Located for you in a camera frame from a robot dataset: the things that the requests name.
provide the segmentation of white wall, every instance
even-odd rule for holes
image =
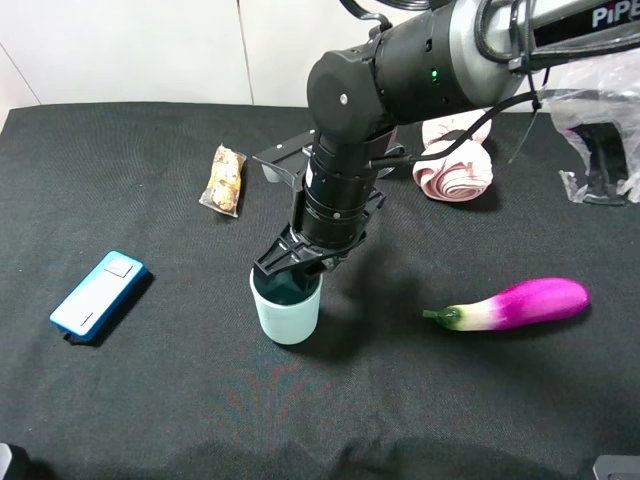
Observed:
[[[0,0],[0,43],[42,103],[251,103],[236,0]]]
[[[395,24],[415,15],[359,0]],[[258,105],[307,105],[307,77],[327,50],[367,41],[376,22],[353,17],[338,0],[240,0],[253,96]]]
[[[37,104],[37,98],[0,45],[0,131],[11,108]]]
[[[394,23],[415,15],[361,3]],[[0,112],[38,102],[305,106],[313,64],[375,25],[339,0],[0,0]],[[552,71],[550,88],[562,75]]]

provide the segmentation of purple eggplant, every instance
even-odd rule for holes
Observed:
[[[590,302],[589,292],[568,278],[538,278],[470,305],[454,305],[423,316],[450,330],[506,330],[573,317]]]

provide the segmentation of plastic cup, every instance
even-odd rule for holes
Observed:
[[[264,173],[264,176],[267,177],[267,181],[271,183],[278,183],[280,181],[280,175],[278,175],[273,168],[262,165],[262,172]]]
[[[260,282],[256,286],[253,269],[249,276],[262,330],[276,343],[294,345],[309,338],[316,328],[322,275],[307,292],[295,291],[292,285],[287,285],[287,280],[283,276],[276,285],[267,288]]]

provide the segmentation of clear plastic bag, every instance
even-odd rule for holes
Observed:
[[[213,157],[211,177],[200,197],[200,204],[216,212],[238,218],[240,174],[247,157],[220,145]]]
[[[640,202],[640,50],[573,62],[545,95],[551,119],[582,157],[589,173],[590,152],[571,128],[582,124],[613,123],[622,139],[628,179],[617,193]],[[582,203],[587,185],[579,186],[573,172],[560,171],[569,199]]]

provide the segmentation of blue case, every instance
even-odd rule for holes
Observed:
[[[90,341],[147,269],[133,258],[109,252],[49,317],[79,340]]]

